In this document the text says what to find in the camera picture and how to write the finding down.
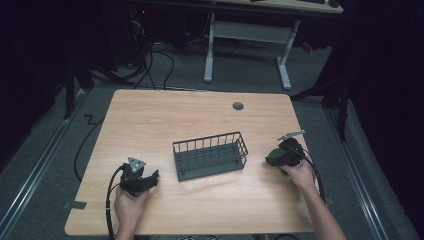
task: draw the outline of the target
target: wire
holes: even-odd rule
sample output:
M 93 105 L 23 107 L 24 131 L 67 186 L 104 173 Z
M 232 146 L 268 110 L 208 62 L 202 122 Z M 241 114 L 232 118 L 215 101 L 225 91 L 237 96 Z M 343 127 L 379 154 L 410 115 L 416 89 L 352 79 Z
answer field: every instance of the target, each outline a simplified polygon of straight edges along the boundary
M 102 123 L 105 120 L 105 118 L 103 117 L 100 121 L 98 121 L 96 123 L 96 125 L 90 130 L 90 132 L 88 132 L 88 134 L 85 136 L 84 140 L 82 141 L 82 143 L 80 144 L 77 153 L 75 154 L 75 158 L 74 158 L 74 173 L 75 176 L 77 177 L 78 181 L 82 181 L 81 177 L 78 174 L 78 170 L 77 170 L 77 160 L 79 157 L 79 154 L 82 150 L 82 147 L 85 145 L 85 142 L 87 141 L 88 137 L 93 133 L 93 131 L 100 125 L 100 123 Z
M 131 20 L 131 23 L 134 23 L 138 27 L 137 28 L 137 31 L 136 31 L 136 34 L 139 34 L 139 31 L 141 29 L 141 34 L 144 35 L 144 28 L 143 28 L 143 26 L 139 22 L 137 22 L 135 20 Z
M 113 227 L 112 227 L 112 217 L 110 215 L 110 194 L 112 193 L 112 190 L 118 186 L 119 184 L 115 185 L 112 188 L 112 184 L 113 181 L 115 180 L 115 176 L 116 174 L 118 174 L 119 171 L 124 169 L 124 165 L 120 166 L 118 169 L 116 169 L 116 171 L 113 173 L 112 178 L 110 179 L 109 182 L 109 187 L 107 189 L 107 194 L 106 194 L 106 221 L 107 221 L 107 228 L 108 228 L 108 232 L 109 232 L 109 239 L 110 240 L 114 240 L 115 237 L 113 235 Z
M 186 46 L 190 49 L 194 49 L 194 50 L 202 50 L 205 49 L 209 46 L 208 42 L 204 42 L 205 40 L 207 40 L 208 38 L 204 38 L 204 39 L 200 39 L 196 42 L 190 42 L 188 44 L 186 44 Z M 192 45 L 200 45 L 202 44 L 200 47 L 193 47 Z
M 136 89 L 138 87 L 138 85 L 141 83 L 141 81 L 143 81 L 144 77 L 150 72 L 150 69 L 152 68 L 152 65 L 153 65 L 153 55 L 152 55 L 152 51 L 150 51 L 150 65 L 149 65 L 149 68 L 146 70 L 146 73 L 144 73 L 144 75 L 141 76 L 140 80 L 138 80 L 138 82 L 136 84 L 134 84 L 133 89 Z
M 135 62 L 138 62 L 138 59 L 140 58 L 139 56 L 140 56 L 141 52 L 143 52 L 143 50 L 144 50 L 144 48 L 142 47 L 142 44 L 141 44 L 141 43 L 143 43 L 143 41 L 139 41 L 140 43 L 138 43 L 138 40 L 137 40 L 136 36 L 133 35 L 133 37 L 134 37 L 134 41 L 136 41 Z M 90 71 L 90 75 L 93 78 L 95 78 L 97 80 L 100 80 L 100 81 L 111 81 L 111 80 L 113 80 L 111 78 L 111 76 L 110 76 L 111 74 L 116 75 L 116 78 L 119 78 L 121 80 L 128 80 L 128 79 L 131 79 L 133 77 L 136 77 L 136 76 L 140 75 L 145 69 L 146 69 L 145 60 L 144 60 L 144 58 L 141 58 L 140 63 L 138 64 L 137 69 L 134 72 L 129 73 L 129 74 L 125 75 L 125 76 L 118 76 L 117 74 L 115 74 L 113 72 L 110 72 L 110 73 L 109 72 L 105 72 L 106 75 L 105 75 L 105 73 L 100 73 L 101 75 L 98 75 L 97 73 L 95 73 L 93 71 Z
M 190 42 L 187 42 L 186 44 L 195 43 L 195 42 L 203 41 L 204 39 L 207 39 L 207 38 L 204 37 L 204 35 L 205 35 L 205 32 L 206 32 L 206 29 L 208 29 L 208 25 L 209 25 L 208 23 L 210 21 L 210 18 L 211 18 L 211 14 L 209 13 L 208 17 L 206 19 L 205 27 L 203 28 L 202 33 L 199 35 L 199 37 L 197 39 L 190 41 Z
M 150 85 L 141 85 L 141 88 L 153 88 Z M 176 90 L 176 91 L 189 91 L 189 92 L 215 92 L 213 90 L 206 90 L 206 89 L 195 89 L 195 88 L 184 88 L 184 87 L 173 87 L 173 86 L 167 86 L 166 89 Z
M 157 90 L 158 88 L 156 87 L 155 82 L 152 79 L 152 75 L 150 75 L 150 72 L 147 73 L 147 76 L 149 76 L 150 82 L 152 83 L 153 89 Z
M 308 155 L 309 155 L 309 157 L 311 158 L 311 159 L 313 159 L 312 158 L 312 155 L 308 152 L 308 151 L 306 151 L 305 149 L 303 149 L 303 151 L 304 152 L 306 152 Z M 312 166 L 312 169 L 314 170 L 314 172 L 315 172 L 315 176 L 317 177 L 317 181 L 318 181 L 318 187 L 319 187 L 319 192 L 320 192 L 320 195 L 321 195 L 321 198 L 322 198 L 322 200 L 324 201 L 324 203 L 326 203 L 326 199 L 325 199 L 325 193 L 324 193 L 324 187 L 323 187 L 323 185 L 322 185 L 322 181 L 321 181 L 321 176 L 319 175 L 319 172 L 318 172 L 318 170 L 316 169 L 316 167 L 315 167 L 315 164 L 313 164 L 309 159 L 307 159 L 307 158 L 304 158 L 311 166 Z
M 228 39 L 226 39 L 226 41 L 225 41 L 225 40 L 221 39 L 221 41 L 216 41 L 217 43 L 226 43 L 226 42 L 234 42 L 234 41 L 235 41 L 235 46 L 234 46 L 234 48 L 233 48 L 233 49 L 231 49 L 231 50 L 229 50 L 229 51 L 226 51 L 226 52 L 223 52 L 223 51 L 219 51 L 219 50 L 217 50 L 217 49 L 216 49 L 216 47 L 214 47 L 214 51 L 215 51 L 215 52 L 217 52 L 217 53 L 222 53 L 222 54 L 229 54 L 229 53 L 233 53 L 233 52 L 235 52 L 235 51 L 239 48 L 239 46 L 240 46 L 240 41 L 239 41 L 239 40 L 234 40 L 234 39 L 228 40 Z
M 162 55 L 168 57 L 171 60 L 171 62 L 172 62 L 171 70 L 169 71 L 168 75 L 166 76 L 165 80 L 163 81 L 163 90 L 166 90 L 166 82 L 168 81 L 168 78 L 171 75 L 171 73 L 174 71 L 174 65 L 175 65 L 174 64 L 174 59 L 172 59 L 172 57 L 169 56 L 166 53 L 162 53 L 162 52 L 154 52 L 154 53 L 162 54 Z
M 263 49 L 263 48 L 271 48 L 275 45 L 277 45 L 277 43 L 271 43 L 271 42 L 266 42 L 266 43 L 262 43 L 263 45 L 261 46 L 255 46 L 253 44 L 248 44 L 246 42 L 241 42 L 240 45 L 243 47 L 248 47 L 248 48 L 254 48 L 254 49 Z

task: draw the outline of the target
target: gray carpet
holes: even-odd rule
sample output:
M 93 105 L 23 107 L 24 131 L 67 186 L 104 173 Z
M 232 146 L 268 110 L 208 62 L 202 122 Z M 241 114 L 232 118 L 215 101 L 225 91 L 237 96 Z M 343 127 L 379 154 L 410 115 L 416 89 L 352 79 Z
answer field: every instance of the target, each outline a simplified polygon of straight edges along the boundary
M 189 88 L 209 91 L 228 92 L 260 92 L 296 94 L 314 85 L 331 49 L 317 50 L 311 54 L 302 49 L 294 48 L 287 62 L 287 68 L 293 88 L 285 91 L 275 65 L 275 57 L 281 51 L 281 46 L 272 45 L 256 49 L 258 43 L 245 43 L 230 54 L 217 53 L 213 81 L 203 82 L 206 50 L 201 45 L 191 45 L 184 51 L 166 48 L 174 61 L 174 69 L 167 81 L 171 89 Z M 164 45 L 156 45 L 155 50 L 165 49 Z M 231 46 L 222 47 L 218 51 L 232 50 Z M 153 54 L 153 65 L 150 71 L 151 79 L 157 87 L 162 86 L 169 71 L 171 60 L 162 54 Z M 120 74 L 129 70 L 122 68 Z M 69 215 L 69 209 L 64 208 L 67 201 L 73 201 L 78 191 L 73 164 L 76 153 L 93 125 L 105 116 L 114 91 L 124 88 L 117 84 L 96 81 L 91 92 L 82 94 L 80 107 L 69 122 L 68 127 L 49 159 L 47 171 L 37 183 L 36 190 L 30 195 L 29 201 L 22 212 L 18 212 L 16 222 L 8 228 L 8 239 L 106 239 L 106 236 L 75 237 L 64 232 L 64 226 Z M 140 89 L 152 89 L 149 78 L 143 80 Z M 386 235 L 376 237 L 373 225 L 364 213 L 363 203 L 359 200 L 354 181 L 350 177 L 349 165 L 346 163 L 346 153 L 340 145 L 338 136 L 334 134 L 334 126 L 329 120 L 331 111 L 322 109 L 319 97 L 308 98 L 294 102 L 299 123 L 306 130 L 305 140 L 321 174 L 327 198 L 330 200 L 330 210 L 340 222 L 349 239 L 418 239 L 415 230 L 405 217 L 395 194 L 375 157 L 355 115 L 354 107 L 349 106 L 349 118 L 346 125 L 347 146 L 349 153 L 360 173 L 361 180 L 372 199 L 373 206 L 382 223 Z M 0 215 L 5 216 L 25 181 L 36 167 L 47 144 L 56 129 L 63 124 L 65 113 L 65 95 L 61 91 L 57 95 L 56 104 L 44 114 L 34 125 L 32 132 L 14 159 L 0 175 Z M 77 158 L 78 174 L 84 174 L 90 158 L 99 126 L 87 139 Z M 299 239 L 315 239 L 313 234 L 296 234 Z

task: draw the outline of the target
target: dark background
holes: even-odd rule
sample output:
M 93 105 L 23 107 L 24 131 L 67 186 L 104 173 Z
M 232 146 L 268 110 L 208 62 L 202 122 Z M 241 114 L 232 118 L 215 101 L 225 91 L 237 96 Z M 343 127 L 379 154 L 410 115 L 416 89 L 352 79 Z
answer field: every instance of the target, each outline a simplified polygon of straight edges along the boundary
M 304 21 L 296 44 L 334 46 L 317 85 L 346 77 L 340 74 L 349 66 L 349 96 L 371 148 L 407 216 L 424 237 L 420 221 L 424 217 L 420 152 L 424 133 L 423 2 L 344 1 L 342 6 L 345 14 L 373 16 L 375 20 L 343 32 L 339 24 Z M 122 20 L 122 16 L 105 18 L 105 12 L 90 4 L 42 0 L 0 3 L 1 169 L 19 149 L 31 126 L 54 104 L 69 59 L 80 55 L 114 70 L 119 58 L 108 32 L 113 26 L 108 23 L 110 18 Z M 205 19 L 205 14 L 180 10 L 155 10 L 151 14 L 151 19 L 172 16 L 168 22 L 153 21 L 156 26 L 152 29 L 161 29 L 154 34 L 180 47 L 190 40 L 187 31 L 196 35 L 202 30 L 204 23 L 193 22 Z M 357 61 L 349 61 L 358 53 Z

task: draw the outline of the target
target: white desk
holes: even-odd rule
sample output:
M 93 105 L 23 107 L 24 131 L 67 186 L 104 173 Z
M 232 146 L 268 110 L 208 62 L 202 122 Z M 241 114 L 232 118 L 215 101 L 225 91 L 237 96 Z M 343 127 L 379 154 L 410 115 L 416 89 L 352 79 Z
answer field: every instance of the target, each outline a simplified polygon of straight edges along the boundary
M 265 0 L 258 2 L 250 2 L 250 0 L 216 0 L 216 3 L 232 3 L 244 4 L 260 7 L 284 8 L 296 11 L 313 11 L 320 13 L 337 13 L 343 12 L 339 6 L 337 8 L 330 7 L 328 3 L 316 4 L 297 0 Z M 281 28 L 254 24 L 235 23 L 227 21 L 216 21 L 215 14 L 211 14 L 210 31 L 209 31 L 209 47 L 206 56 L 205 66 L 205 82 L 212 81 L 213 74 L 213 46 L 215 37 L 233 38 L 241 40 L 252 40 L 261 42 L 272 42 L 284 44 L 284 49 L 281 57 L 276 59 L 278 70 L 280 72 L 283 87 L 286 90 L 291 89 L 290 79 L 287 74 L 286 61 L 289 56 L 290 49 L 296 37 L 300 21 L 294 21 L 292 27 Z

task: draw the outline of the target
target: forearm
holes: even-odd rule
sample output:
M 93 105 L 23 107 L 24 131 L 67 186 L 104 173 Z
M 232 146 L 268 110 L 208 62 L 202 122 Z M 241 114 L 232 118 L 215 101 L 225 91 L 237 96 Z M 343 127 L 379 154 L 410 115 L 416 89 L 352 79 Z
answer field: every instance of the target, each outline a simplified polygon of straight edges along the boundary
M 301 189 L 318 240 L 347 239 L 316 189 Z
M 133 240 L 135 233 L 135 224 L 121 224 L 119 225 L 118 232 L 116 234 L 116 240 Z

